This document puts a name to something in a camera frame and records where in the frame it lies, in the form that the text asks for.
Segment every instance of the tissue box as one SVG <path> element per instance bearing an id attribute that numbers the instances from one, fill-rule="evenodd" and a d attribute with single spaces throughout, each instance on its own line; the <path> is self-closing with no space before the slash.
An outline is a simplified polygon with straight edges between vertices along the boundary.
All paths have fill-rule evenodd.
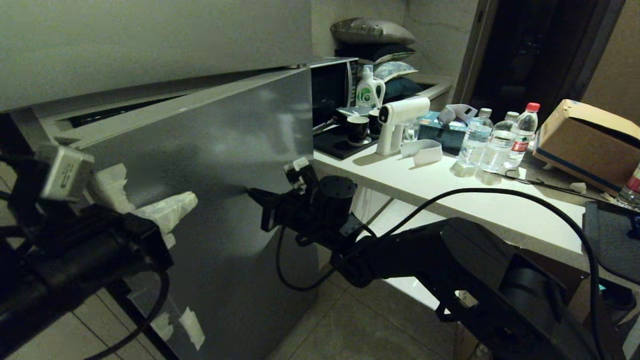
<path id="1" fill-rule="evenodd" d="M 442 149 L 455 155 L 460 151 L 467 125 L 464 123 L 442 125 L 438 122 L 439 113 L 439 111 L 429 111 L 425 117 L 420 118 L 418 139 L 435 140 L 442 144 Z"/>
<path id="2" fill-rule="evenodd" d="M 640 162 L 640 127 L 565 99 L 538 131 L 533 156 L 616 195 Z"/>

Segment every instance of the pillow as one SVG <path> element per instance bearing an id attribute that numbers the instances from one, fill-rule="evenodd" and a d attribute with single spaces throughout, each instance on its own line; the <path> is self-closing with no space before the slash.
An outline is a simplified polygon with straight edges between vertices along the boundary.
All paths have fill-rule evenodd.
<path id="1" fill-rule="evenodd" d="M 389 80 L 386 85 L 383 103 L 406 99 L 422 91 L 422 87 L 415 81 L 407 78 Z"/>
<path id="2" fill-rule="evenodd" d="M 403 44 L 415 42 L 415 37 L 390 21 L 354 17 L 331 25 L 331 34 L 347 44 Z"/>
<path id="3" fill-rule="evenodd" d="M 418 70 L 415 70 L 411 65 L 401 61 L 390 61 L 373 67 L 373 76 L 384 82 L 398 78 L 402 75 L 411 74 L 412 72 L 418 72 Z"/>
<path id="4" fill-rule="evenodd" d="M 400 44 L 349 45 L 335 51 L 337 56 L 360 58 L 363 63 L 379 64 L 386 61 L 402 60 L 415 54 L 411 47 Z"/>

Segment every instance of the white countertop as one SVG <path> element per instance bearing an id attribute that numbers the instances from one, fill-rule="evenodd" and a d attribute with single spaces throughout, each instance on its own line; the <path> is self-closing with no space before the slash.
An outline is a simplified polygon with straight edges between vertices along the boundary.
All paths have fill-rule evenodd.
<path id="1" fill-rule="evenodd" d="M 588 201 L 587 199 L 518 183 L 484 172 L 478 172 L 478 174 L 484 174 L 486 182 L 495 184 L 483 184 L 475 176 L 458 177 L 451 172 L 455 164 L 453 156 L 445 155 L 437 163 L 416 167 L 413 159 L 402 159 L 399 153 L 383 157 L 375 151 L 376 146 L 373 145 L 345 160 L 338 160 L 316 151 L 313 164 L 318 170 L 327 174 L 348 176 L 360 186 L 384 193 L 413 206 L 419 206 L 441 193 L 459 188 L 499 187 L 517 190 L 547 200 L 582 225 L 584 203 Z M 525 158 L 528 162 L 538 161 L 532 158 L 531 153 L 528 153 Z M 571 182 L 579 181 L 557 169 L 542 170 L 539 163 L 537 166 L 528 168 L 530 170 L 520 168 L 519 177 L 528 179 L 542 177 L 547 183 L 562 185 L 566 188 Z M 598 193 L 590 192 L 588 195 L 596 197 Z M 445 198 L 427 210 L 443 217 L 459 216 L 478 222 L 509 243 L 588 271 L 588 261 L 583 254 L 578 236 L 555 214 L 527 199 L 503 194 L 464 193 Z M 609 274 L 602 268 L 600 273 L 601 277 L 629 288 L 640 288 Z"/>

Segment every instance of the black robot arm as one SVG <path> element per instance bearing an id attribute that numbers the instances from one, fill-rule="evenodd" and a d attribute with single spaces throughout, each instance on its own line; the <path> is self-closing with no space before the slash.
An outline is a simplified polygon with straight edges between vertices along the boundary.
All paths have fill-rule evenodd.
<path id="1" fill-rule="evenodd" d="M 365 229 L 350 213 L 356 184 L 339 176 L 316 183 L 284 194 L 249 189 L 263 207 L 262 229 L 283 225 L 300 245 L 331 250 L 332 267 L 353 286 L 416 277 L 440 301 L 441 321 L 462 323 L 499 359 L 601 358 L 568 312 L 561 283 L 485 227 L 450 218 L 356 240 Z M 475 304 L 462 302 L 459 291 Z"/>

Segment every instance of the refrigerator door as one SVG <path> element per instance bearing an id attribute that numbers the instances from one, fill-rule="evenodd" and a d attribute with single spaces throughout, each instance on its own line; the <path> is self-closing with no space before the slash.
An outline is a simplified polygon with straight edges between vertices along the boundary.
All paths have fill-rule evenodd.
<path id="1" fill-rule="evenodd" d="M 315 293 L 285 288 L 275 270 L 275 232 L 260 230 L 260 207 L 245 190 L 290 189 L 283 165 L 312 155 L 310 71 L 286 70 L 185 95 L 80 127 L 74 147 L 97 170 L 127 169 L 137 207 L 192 191 L 198 205 L 173 230 L 166 341 L 180 359 L 261 359 L 304 314 Z M 314 247 L 285 239 L 285 275 L 317 278 Z M 158 291 L 152 274 L 128 280 L 130 299 L 147 314 Z M 200 350 L 178 317 L 195 312 Z"/>
<path id="2" fill-rule="evenodd" d="M 312 56 L 309 1 L 7 0 L 1 18 L 0 112 Z"/>

